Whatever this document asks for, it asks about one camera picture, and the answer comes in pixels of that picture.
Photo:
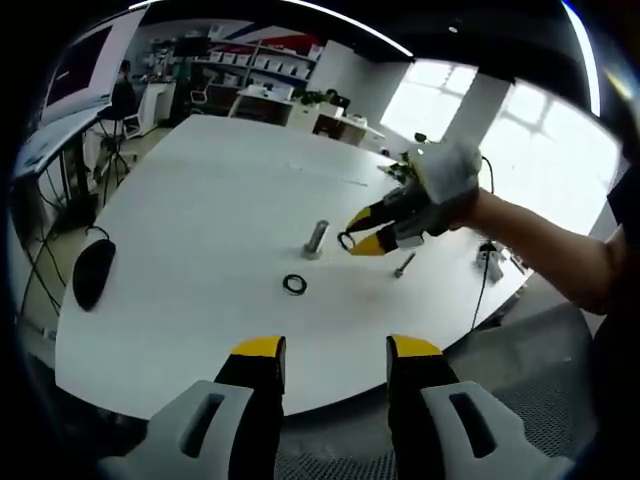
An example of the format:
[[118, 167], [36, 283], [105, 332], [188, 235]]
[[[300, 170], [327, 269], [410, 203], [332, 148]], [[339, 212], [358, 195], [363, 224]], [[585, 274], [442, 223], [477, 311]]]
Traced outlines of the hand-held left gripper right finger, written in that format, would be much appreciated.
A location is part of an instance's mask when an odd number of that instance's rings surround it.
[[388, 425], [401, 479], [562, 479], [573, 468], [531, 444], [523, 420], [461, 381], [430, 342], [386, 339]]

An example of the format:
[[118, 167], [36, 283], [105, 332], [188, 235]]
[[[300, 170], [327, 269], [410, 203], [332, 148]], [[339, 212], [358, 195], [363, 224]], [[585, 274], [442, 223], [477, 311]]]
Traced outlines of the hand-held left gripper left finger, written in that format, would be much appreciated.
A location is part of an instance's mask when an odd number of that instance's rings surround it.
[[283, 421], [286, 339], [235, 346], [212, 381], [156, 412], [145, 438], [100, 462], [107, 479], [271, 479]]

